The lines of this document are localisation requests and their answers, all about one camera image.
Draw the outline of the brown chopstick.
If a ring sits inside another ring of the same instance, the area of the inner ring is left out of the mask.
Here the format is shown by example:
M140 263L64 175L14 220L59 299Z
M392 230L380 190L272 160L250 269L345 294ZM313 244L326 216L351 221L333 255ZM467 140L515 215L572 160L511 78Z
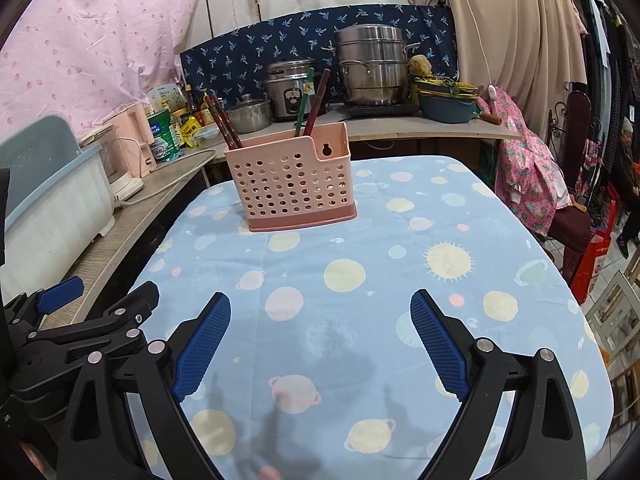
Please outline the brown chopstick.
M214 118L220 134L224 138L224 142L227 143L228 149L235 150L236 148L238 148L239 145L236 144L230 129L227 127L227 124L222 117L222 109L218 106L217 101L212 98L207 92L204 92L203 103L207 106L209 113Z

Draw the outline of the pink perforated utensil holder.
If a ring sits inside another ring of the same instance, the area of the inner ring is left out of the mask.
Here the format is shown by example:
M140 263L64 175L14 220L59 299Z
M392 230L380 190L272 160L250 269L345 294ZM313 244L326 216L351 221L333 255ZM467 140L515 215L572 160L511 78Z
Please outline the pink perforated utensil holder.
M224 157L252 232L352 220L357 206L347 125L318 125L309 136L270 133Z

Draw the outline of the red chopstick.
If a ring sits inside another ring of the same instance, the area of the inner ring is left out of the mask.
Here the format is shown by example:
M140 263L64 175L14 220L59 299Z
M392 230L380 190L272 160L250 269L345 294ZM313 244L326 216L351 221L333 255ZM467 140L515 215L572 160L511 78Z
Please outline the red chopstick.
M314 130L314 123L316 122L316 119L318 117L319 110L324 98L324 94L326 93L326 84L329 81L330 75L331 75L331 70L329 68L326 68L322 73L316 94L314 95L314 104L312 104L311 112L306 121L305 130L304 130L305 136L312 135L312 130Z

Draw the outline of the green chopstick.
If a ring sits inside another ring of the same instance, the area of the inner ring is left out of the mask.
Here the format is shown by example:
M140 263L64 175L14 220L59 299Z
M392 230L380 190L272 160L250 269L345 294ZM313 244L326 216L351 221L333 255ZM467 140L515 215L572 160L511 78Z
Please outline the green chopstick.
M304 80L303 85L303 94L300 99L300 105L298 109L296 124L295 124L295 135L300 136L302 133L302 125L303 120L306 114L306 108L309 103L310 97L314 95L314 68L309 67L307 70L307 75Z

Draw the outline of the white dish rack bin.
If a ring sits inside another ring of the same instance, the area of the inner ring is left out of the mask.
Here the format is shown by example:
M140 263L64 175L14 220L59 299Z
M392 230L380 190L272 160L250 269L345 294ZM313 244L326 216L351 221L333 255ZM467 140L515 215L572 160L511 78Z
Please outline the white dish rack bin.
M100 151L94 146L80 153L6 218L4 299L58 284L93 240L114 226L114 196Z

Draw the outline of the white blender base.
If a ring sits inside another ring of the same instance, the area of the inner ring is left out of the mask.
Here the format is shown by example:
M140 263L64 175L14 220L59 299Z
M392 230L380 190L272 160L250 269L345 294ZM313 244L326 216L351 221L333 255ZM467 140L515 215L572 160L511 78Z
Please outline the white blender base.
M100 159L116 203L124 202L142 190L143 181L130 174L112 126L96 127L79 140L83 151L93 146L100 148Z

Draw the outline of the blue dish rack lid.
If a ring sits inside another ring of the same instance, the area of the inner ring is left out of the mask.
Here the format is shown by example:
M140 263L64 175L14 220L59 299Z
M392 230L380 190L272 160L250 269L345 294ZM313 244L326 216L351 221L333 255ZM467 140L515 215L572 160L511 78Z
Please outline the blue dish rack lid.
M6 213L80 153L72 129L56 115L43 117L2 141L1 167L11 171Z

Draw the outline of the pink electric kettle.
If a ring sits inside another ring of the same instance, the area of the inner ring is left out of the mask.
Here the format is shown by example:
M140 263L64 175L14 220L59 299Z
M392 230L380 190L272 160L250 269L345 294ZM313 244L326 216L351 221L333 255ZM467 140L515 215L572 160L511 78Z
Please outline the pink electric kettle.
M104 125L112 126L130 174L144 179L156 167L151 151L154 142L142 103L137 102L111 114Z

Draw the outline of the blue planet print tablecloth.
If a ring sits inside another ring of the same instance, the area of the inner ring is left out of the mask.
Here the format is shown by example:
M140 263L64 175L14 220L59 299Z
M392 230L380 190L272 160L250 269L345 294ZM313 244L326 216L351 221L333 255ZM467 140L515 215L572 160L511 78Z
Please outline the blue planet print tablecloth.
M475 337L558 357L596 455L613 415L594 336L554 262L461 162L352 164L356 218L247 229L238 192L199 195L142 270L167 338L213 294L231 322L182 409L228 479L413 479L457 413L410 318L427 290Z

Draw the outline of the green dish soap bottle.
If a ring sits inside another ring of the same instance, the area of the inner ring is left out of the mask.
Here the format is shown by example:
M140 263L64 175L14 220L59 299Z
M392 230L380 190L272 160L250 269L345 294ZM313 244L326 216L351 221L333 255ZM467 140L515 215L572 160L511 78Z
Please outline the green dish soap bottle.
M179 155L178 146L175 144L171 133L171 114L167 108L159 110L148 116L148 123L153 136L150 144L152 155L156 162L170 162Z

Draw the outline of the pink floral apron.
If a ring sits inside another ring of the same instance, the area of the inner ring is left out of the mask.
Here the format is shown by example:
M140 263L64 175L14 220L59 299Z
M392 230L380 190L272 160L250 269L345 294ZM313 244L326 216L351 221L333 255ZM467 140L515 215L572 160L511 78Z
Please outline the pink floral apron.
M496 195L527 229L547 235L556 211L572 206L562 170L504 90L491 86L488 100L477 98L477 104L515 134L498 148Z

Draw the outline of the yellow seasoning packet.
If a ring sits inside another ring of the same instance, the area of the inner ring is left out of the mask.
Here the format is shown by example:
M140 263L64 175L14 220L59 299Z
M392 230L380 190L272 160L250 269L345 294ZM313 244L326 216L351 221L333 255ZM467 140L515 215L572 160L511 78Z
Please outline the yellow seasoning packet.
M181 136L184 144L189 148L196 148L198 140L196 136L200 131L201 125L194 116L188 116L180 126Z

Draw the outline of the glass food container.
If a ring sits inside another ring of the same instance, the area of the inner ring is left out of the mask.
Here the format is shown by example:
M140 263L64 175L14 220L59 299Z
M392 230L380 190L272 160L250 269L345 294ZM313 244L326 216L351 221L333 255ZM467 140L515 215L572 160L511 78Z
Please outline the glass food container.
M198 142L205 142L206 140L210 140L215 136L218 136L218 134L219 129L215 124L208 125L206 127L198 129L198 132L195 135L195 139L198 140Z

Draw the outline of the small steel lidded pot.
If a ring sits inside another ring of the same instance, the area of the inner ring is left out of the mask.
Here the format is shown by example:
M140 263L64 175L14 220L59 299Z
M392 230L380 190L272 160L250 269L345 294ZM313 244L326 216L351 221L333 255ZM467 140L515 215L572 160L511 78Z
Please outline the small steel lidded pot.
M271 124L271 104L268 99L253 99L243 94L241 102L229 108L227 115L236 133L253 133Z

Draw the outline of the pink dotted curtain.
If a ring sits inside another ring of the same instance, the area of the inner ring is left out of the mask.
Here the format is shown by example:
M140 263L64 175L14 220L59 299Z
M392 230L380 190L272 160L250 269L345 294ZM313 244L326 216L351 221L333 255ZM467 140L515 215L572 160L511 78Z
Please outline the pink dotted curtain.
M32 0L1 49L1 136L43 116L81 134L180 76L198 0Z

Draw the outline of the blue and yellow bowls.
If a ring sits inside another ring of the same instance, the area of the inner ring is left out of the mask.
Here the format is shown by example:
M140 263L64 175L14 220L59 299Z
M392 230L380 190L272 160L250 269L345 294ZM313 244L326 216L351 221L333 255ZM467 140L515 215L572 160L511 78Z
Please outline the blue and yellow bowls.
M457 125L472 118L477 88L447 77L416 77L414 94L422 115L433 122Z

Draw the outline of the navy floral backsplash cloth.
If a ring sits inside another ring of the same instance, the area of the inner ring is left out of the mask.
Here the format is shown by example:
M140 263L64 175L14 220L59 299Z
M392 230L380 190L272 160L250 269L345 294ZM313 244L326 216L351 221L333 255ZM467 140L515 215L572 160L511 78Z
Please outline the navy floral backsplash cloth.
M332 70L329 96L338 95L336 33L348 26L375 24L401 29L416 54L430 61L435 74L458 73L454 18L449 6L358 4L300 11L247 25L180 54L187 84L207 90L232 107L241 96L265 96L267 67L284 61L313 60L316 73Z

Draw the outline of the silver rice cooker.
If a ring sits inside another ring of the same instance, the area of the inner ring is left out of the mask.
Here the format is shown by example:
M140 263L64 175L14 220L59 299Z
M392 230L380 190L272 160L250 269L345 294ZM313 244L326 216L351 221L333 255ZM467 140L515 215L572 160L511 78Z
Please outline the silver rice cooker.
M317 68L310 58L272 63L266 68L264 86L271 104L272 118L277 122L295 119L303 99L309 70Z

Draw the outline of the black induction cooker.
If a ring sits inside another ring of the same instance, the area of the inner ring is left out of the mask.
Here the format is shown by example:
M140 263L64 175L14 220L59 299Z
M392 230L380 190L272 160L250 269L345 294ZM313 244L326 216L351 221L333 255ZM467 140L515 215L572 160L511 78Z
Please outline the black induction cooker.
M349 119L371 119L384 117L414 116L419 109L409 103L386 105L345 105L345 114Z

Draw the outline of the stainless steel steamer pot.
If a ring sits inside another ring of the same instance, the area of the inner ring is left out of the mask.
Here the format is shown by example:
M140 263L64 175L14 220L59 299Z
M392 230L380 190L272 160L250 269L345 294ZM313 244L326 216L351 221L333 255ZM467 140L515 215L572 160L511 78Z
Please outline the stainless steel steamer pot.
M380 24L352 25L336 33L336 43L348 105L387 106L405 99L408 48L400 28Z

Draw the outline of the beige hanging curtain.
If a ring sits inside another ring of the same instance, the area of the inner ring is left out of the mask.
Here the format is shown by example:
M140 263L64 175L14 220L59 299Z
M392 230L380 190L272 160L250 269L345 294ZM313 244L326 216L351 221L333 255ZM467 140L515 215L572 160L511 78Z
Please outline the beige hanging curtain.
M538 136L571 82L585 82L582 38L572 0L408 0L447 3L454 17L460 78L499 87Z

